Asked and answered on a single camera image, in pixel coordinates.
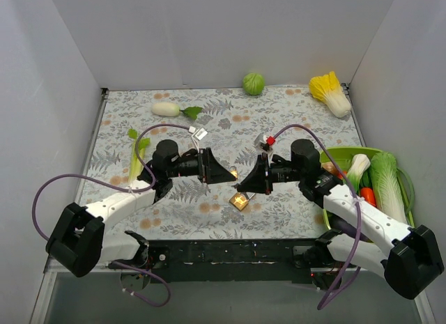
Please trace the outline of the large brass padlock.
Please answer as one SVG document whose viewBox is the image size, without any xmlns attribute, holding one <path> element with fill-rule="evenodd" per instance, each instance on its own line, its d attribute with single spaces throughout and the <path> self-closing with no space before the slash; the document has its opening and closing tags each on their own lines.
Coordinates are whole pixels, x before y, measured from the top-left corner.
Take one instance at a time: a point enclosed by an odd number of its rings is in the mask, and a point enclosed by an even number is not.
<svg viewBox="0 0 446 324">
<path fill-rule="evenodd" d="M 237 192 L 229 199 L 229 203 L 239 211 L 243 211 L 255 195 L 255 193 Z"/>
</svg>

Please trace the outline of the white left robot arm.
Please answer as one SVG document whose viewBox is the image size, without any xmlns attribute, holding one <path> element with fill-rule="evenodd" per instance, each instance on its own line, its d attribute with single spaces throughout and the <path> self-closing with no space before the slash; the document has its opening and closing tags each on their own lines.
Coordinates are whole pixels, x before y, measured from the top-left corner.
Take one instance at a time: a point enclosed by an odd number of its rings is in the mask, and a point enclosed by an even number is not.
<svg viewBox="0 0 446 324">
<path fill-rule="evenodd" d="M 202 183 L 229 183 L 236 177 L 213 156 L 211 149 L 178 152 L 170 139 L 157 144 L 151 161 L 129 188 L 106 199 L 65 207 L 47 242 L 47 253 L 74 276 L 87 275 L 99 263 L 142 268 L 148 263 L 148 241 L 134 231 L 108 232 L 136 211 L 161 200 L 175 177 L 196 176 Z"/>
</svg>

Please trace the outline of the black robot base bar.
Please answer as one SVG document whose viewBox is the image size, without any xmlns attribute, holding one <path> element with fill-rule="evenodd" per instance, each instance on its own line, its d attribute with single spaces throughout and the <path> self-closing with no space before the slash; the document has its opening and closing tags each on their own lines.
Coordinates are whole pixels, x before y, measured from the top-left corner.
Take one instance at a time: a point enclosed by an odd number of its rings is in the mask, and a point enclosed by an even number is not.
<svg viewBox="0 0 446 324">
<path fill-rule="evenodd" d="M 340 269 L 316 239 L 154 240 L 135 259 L 108 266 L 148 269 L 167 282 L 290 281 L 309 284 L 314 272 Z"/>
</svg>

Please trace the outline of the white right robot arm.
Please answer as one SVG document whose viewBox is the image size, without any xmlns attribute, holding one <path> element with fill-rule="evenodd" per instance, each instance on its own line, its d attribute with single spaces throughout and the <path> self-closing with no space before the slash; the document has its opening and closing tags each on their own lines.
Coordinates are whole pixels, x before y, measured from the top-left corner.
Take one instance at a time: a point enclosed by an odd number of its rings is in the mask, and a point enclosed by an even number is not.
<svg viewBox="0 0 446 324">
<path fill-rule="evenodd" d="M 334 230 L 317 238 L 303 254 L 309 265 L 344 262 L 382 277 L 400 296 L 415 299 L 444 272 L 436 237 L 421 225 L 399 222 L 366 201 L 355 199 L 348 186 L 321 167 L 320 154 L 308 139 L 291 144 L 291 158 L 262 153 L 239 192 L 270 194 L 275 183 L 297 181 L 305 198 L 354 226 L 367 241 Z"/>
</svg>

